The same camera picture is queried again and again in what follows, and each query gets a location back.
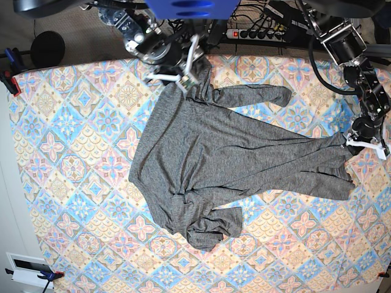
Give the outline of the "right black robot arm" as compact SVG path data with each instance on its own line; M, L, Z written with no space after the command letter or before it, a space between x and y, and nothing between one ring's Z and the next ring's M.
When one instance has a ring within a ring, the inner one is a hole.
M150 66L145 82L174 83L184 94L200 84L195 63L204 55L200 41L205 36L206 21L196 26L193 20L180 20L167 34L144 3L89 1L86 7L97 8L100 20L121 33L125 49Z

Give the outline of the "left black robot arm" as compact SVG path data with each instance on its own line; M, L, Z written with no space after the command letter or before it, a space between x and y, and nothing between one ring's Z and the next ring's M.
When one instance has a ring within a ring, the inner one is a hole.
M343 144L356 156L364 148L375 150L379 159L390 155L390 145L384 140L383 124L390 112L390 98L379 82L375 69L364 56L367 45L347 18L322 14L312 4L298 2L300 10L312 31L309 41L309 59L315 76L327 89L339 95L357 96L361 114L345 132ZM319 41L332 61L343 68L343 78L351 90L342 90L326 82L320 75L313 44Z

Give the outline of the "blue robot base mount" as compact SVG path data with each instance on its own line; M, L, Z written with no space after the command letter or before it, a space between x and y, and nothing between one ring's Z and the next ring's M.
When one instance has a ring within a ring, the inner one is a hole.
M159 20L227 20L236 9L237 0L149 0L145 1Z

